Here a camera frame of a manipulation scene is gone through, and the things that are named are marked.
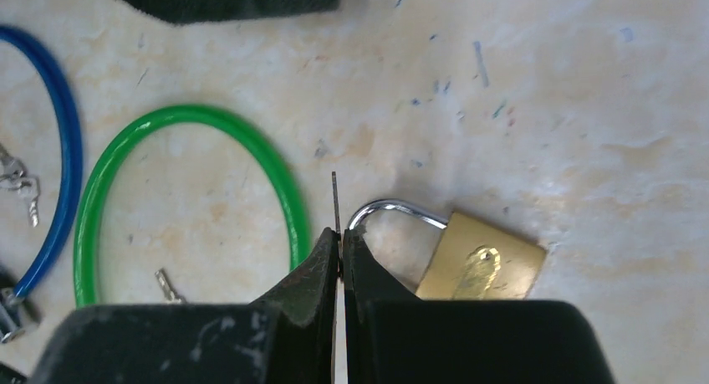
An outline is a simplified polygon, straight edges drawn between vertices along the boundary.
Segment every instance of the blue tube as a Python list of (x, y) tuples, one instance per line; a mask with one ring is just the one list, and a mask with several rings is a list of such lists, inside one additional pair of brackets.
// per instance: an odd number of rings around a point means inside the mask
[(81, 126), (74, 98), (57, 61), (35, 38), (17, 28), (0, 25), (0, 40), (6, 41), (32, 62), (47, 86), (59, 126), (59, 142), (62, 153), (62, 178), (59, 199), (52, 225), (37, 257), (13, 289), (22, 300), (39, 284), (44, 275), (59, 257), (71, 230), (81, 195), (84, 173), (84, 158), (81, 143)]

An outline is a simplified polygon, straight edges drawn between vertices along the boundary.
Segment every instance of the green tube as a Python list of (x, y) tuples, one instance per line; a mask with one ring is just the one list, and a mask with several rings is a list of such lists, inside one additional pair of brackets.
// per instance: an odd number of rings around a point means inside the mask
[(294, 269), (308, 257), (310, 226), (305, 204), (290, 170), (261, 133), (226, 110), (204, 105), (170, 106), (143, 115), (123, 129), (106, 148), (91, 172), (79, 205), (74, 236), (74, 295), (78, 307), (99, 302), (96, 252), (99, 249), (105, 201), (116, 172), (128, 154), (150, 133), (183, 122), (215, 127), (246, 147), (261, 164), (281, 202), (290, 241), (290, 268)]

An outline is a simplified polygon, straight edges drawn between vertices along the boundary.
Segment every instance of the gold padlock body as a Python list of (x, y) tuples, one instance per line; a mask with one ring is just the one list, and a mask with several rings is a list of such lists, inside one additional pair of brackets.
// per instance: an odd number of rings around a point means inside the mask
[(522, 299), (545, 257), (539, 246), (454, 212), (416, 295), (429, 300)]

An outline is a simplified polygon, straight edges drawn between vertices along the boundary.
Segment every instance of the stained surface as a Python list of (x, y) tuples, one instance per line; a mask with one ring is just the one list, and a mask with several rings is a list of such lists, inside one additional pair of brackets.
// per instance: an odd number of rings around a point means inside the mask
[[(337, 170), (344, 219), (396, 196), (533, 238), (550, 255), (532, 297), (577, 305), (618, 382), (651, 384), (709, 376), (706, 2), (343, 0), (325, 15), (172, 28), (115, 0), (0, 0), (0, 21), (40, 38), (69, 75), (88, 169), (150, 110), (234, 110), (278, 143), (314, 235), (333, 224)], [(43, 189), (35, 230), (0, 193), (0, 261), (20, 275), (54, 212), (59, 143), (29, 63), (0, 44), (0, 71), (0, 141)], [(369, 240), (415, 285), (437, 234), (382, 214)], [(165, 267), (189, 300), (253, 300), (286, 273), (286, 243), (252, 158), (208, 128), (171, 127), (110, 194), (103, 292), (160, 301), (152, 274)], [(32, 369), (73, 307), (71, 258), (69, 245), (33, 294), (40, 330), (0, 359)]]

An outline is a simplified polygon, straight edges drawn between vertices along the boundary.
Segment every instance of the padlock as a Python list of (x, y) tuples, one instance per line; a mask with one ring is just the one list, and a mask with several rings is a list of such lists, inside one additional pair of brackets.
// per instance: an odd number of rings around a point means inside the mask
[(398, 199), (365, 204), (349, 220), (356, 229), (373, 212), (409, 214), (443, 234), (416, 295), (429, 300), (522, 299), (534, 285), (546, 251), (459, 212), (450, 219)]
[(13, 287), (14, 283), (8, 272), (0, 267), (0, 343), (2, 344), (36, 330), (38, 326), (33, 310), (23, 299), (15, 296)]

